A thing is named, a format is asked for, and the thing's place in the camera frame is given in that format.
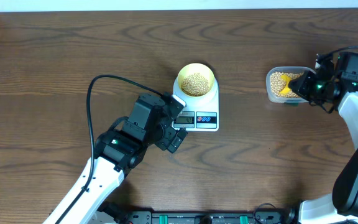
brown wooden surface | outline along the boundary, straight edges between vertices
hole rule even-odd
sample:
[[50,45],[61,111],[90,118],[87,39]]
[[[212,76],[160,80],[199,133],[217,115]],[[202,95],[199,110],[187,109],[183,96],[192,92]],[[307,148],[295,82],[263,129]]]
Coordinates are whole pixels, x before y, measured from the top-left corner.
[[[90,156],[85,96],[101,73],[171,91],[179,69],[208,62],[220,130],[190,133],[177,153],[151,147],[111,196],[155,210],[284,207],[330,193],[354,152],[345,123],[307,104],[271,103],[267,72],[314,66],[358,45],[358,9],[0,13],[0,223],[45,220]],[[94,132],[144,91],[94,87]]]

robotic arm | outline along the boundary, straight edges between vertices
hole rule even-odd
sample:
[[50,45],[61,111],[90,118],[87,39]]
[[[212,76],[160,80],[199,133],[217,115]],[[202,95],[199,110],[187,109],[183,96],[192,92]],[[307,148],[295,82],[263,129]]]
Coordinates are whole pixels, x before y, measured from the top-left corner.
[[[174,153],[187,135],[184,129],[175,130],[170,126],[186,103],[176,95],[162,95],[154,91],[160,97],[151,94],[140,95],[131,115],[119,118],[93,145],[90,93],[94,81],[103,77],[117,78],[153,91],[113,75],[101,75],[91,82],[87,96],[87,114],[92,157],[75,185],[45,220],[45,224],[88,223],[106,197],[120,186],[129,171],[143,160],[150,145],[155,144],[163,151]],[[122,129],[116,129],[122,121]]]
[[307,223],[358,223],[358,54],[342,52],[336,67],[333,53],[319,55],[316,73],[305,72],[289,87],[312,106],[327,113],[338,110],[349,128],[355,154],[337,178],[332,195],[305,201],[300,205],[298,221]]

scale control panel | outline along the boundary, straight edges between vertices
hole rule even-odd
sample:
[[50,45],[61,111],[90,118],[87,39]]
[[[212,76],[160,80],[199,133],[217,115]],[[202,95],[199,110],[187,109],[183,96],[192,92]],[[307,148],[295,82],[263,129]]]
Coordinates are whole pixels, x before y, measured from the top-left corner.
[[174,128],[186,128],[187,131],[215,131],[218,129],[217,112],[184,111],[174,120]]

digital scale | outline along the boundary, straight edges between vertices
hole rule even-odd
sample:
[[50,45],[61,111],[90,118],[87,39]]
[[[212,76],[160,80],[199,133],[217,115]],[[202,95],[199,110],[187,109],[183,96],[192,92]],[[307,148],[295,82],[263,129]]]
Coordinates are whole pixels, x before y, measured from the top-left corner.
[[[203,96],[190,96],[181,89],[183,80],[199,73],[209,81],[209,92]],[[200,63],[183,67],[173,84],[173,94],[185,101],[182,113],[173,121],[175,129],[187,131],[217,131],[219,129],[219,86],[210,68]]]

clear plastic container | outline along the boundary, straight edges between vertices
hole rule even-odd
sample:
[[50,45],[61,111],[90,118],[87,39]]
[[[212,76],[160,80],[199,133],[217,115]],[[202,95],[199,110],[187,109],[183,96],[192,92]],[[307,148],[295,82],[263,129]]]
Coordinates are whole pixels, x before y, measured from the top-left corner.
[[270,86],[270,76],[274,72],[300,74],[305,71],[311,71],[314,73],[313,69],[307,68],[307,67],[286,66],[286,67],[276,67],[276,68],[271,69],[271,71],[269,71],[266,76],[266,89],[267,89],[267,95],[268,95],[268,98],[270,99],[270,101],[274,102],[274,103],[307,103],[307,101],[302,98],[287,98],[287,97],[276,96],[272,91],[272,87]]

